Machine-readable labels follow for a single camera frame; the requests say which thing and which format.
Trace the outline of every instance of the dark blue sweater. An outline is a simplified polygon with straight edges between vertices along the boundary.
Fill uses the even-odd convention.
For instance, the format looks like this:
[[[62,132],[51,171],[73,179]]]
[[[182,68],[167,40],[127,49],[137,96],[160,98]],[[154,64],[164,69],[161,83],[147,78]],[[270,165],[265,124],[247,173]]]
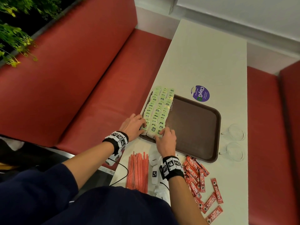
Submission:
[[[24,171],[0,184],[0,224],[178,224],[165,201],[137,190],[99,187],[69,206],[77,193],[63,164],[46,172]]]

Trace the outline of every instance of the brown tray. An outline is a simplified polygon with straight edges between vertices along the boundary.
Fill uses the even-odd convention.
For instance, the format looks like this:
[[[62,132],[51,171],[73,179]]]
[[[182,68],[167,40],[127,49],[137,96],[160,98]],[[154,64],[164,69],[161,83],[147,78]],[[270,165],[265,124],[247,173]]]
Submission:
[[[216,109],[174,95],[166,126],[175,130],[176,151],[208,163],[217,160],[221,115]],[[155,143],[148,136],[140,137]]]

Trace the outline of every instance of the black wristband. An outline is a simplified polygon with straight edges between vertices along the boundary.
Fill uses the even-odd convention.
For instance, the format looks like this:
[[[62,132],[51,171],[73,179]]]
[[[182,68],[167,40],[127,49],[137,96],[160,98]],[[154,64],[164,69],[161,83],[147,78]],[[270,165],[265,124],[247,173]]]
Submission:
[[[128,144],[128,135],[121,131],[115,131],[109,136],[107,136],[102,142],[110,142],[114,147],[114,155],[117,155],[125,149],[125,146]]]
[[[176,156],[167,156],[163,158],[163,165],[159,167],[161,177],[169,180],[175,176],[181,176],[184,178],[183,168],[179,159]]]

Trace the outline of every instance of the glass cup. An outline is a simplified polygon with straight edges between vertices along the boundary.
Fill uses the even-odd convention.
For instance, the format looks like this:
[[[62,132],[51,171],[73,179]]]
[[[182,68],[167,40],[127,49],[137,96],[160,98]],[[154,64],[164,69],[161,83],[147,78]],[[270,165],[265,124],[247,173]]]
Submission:
[[[226,155],[230,159],[240,162],[245,158],[245,151],[243,147],[237,142],[230,142],[226,148],[219,152],[219,155]]]
[[[232,124],[228,127],[225,132],[222,132],[221,135],[224,135],[229,140],[240,141],[245,139],[245,132],[241,130],[237,124]]]

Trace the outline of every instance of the white table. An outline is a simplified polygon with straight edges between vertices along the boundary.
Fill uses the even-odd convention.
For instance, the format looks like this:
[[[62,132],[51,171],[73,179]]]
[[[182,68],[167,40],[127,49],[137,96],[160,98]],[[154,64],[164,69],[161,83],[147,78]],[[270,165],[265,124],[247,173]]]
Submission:
[[[204,86],[210,93],[204,105],[217,109],[221,114],[221,132],[231,124],[238,124],[247,132],[247,55],[246,40],[229,35],[187,20],[181,20],[153,83],[175,89],[175,94],[195,101],[191,89]],[[230,141],[220,136],[219,150]],[[239,141],[245,151],[245,159],[233,162],[219,155],[214,163],[203,162],[210,172],[205,178],[206,201],[213,192],[210,178],[216,178],[224,203],[223,213],[213,222],[218,224],[248,224],[248,140]],[[149,153],[156,145],[138,138],[125,150],[120,163],[127,166],[128,157],[133,153]],[[184,155],[178,154],[180,160]],[[111,183],[126,175],[118,166]],[[149,167],[149,194],[153,195],[151,184],[152,167]],[[126,179],[115,184],[125,187]],[[207,216],[217,206],[214,202]]]

